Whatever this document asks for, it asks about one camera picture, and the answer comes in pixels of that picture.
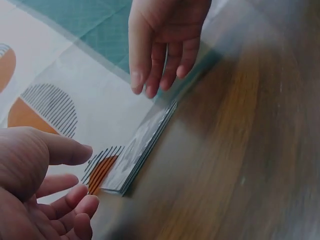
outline wooden table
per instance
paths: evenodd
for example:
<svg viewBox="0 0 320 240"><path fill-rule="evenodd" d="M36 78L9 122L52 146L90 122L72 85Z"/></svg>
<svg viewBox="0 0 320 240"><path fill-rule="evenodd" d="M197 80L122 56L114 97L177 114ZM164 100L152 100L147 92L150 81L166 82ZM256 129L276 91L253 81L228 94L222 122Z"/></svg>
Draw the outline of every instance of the wooden table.
<svg viewBox="0 0 320 240"><path fill-rule="evenodd" d="M230 0L210 34L221 59L101 196L100 239L320 239L320 1Z"/></svg>

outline striped semicircle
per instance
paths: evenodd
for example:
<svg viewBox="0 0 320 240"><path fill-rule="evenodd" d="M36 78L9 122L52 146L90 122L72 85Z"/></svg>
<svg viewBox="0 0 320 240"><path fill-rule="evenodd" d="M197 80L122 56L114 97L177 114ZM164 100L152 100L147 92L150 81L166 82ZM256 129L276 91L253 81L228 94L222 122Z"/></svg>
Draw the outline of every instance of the striped semicircle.
<svg viewBox="0 0 320 240"><path fill-rule="evenodd" d="M78 117L70 96L49 83L28 87L8 115L8 127L29 126L73 138Z"/></svg>
<svg viewBox="0 0 320 240"><path fill-rule="evenodd" d="M10 82L16 69L16 54L11 47L0 43L0 93Z"/></svg>

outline printed pattern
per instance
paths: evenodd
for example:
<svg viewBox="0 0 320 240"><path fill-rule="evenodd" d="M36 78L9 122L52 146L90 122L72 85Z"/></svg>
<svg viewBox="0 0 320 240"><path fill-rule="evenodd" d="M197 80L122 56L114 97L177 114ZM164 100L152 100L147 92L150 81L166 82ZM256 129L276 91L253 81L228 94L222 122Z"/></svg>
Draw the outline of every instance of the printed pattern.
<svg viewBox="0 0 320 240"><path fill-rule="evenodd" d="M52 84L28 87L21 99L31 106L61 135L72 138L76 133L78 118L75 105L68 94Z"/></svg>
<svg viewBox="0 0 320 240"><path fill-rule="evenodd" d="M88 185L89 194L98 194L102 181L109 173L111 167L117 160L118 156L122 153L123 149L124 147L122 146L107 148L99 154L94 155L88 162L81 182Z"/></svg>
<svg viewBox="0 0 320 240"><path fill-rule="evenodd" d="M0 58L2 58L9 49L10 47L8 45L0 43Z"/></svg>

